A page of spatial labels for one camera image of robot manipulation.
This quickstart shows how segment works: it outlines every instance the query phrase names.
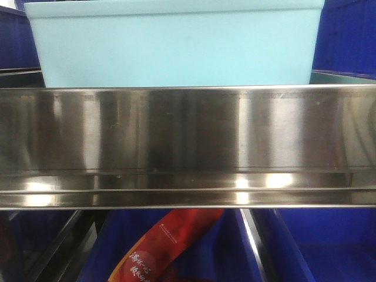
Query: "red package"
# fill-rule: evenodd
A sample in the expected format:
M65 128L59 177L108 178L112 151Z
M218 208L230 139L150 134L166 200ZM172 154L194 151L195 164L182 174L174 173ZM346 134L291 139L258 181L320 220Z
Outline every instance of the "red package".
M155 282L179 254L215 224L222 213L223 209L172 210L130 249L108 282Z

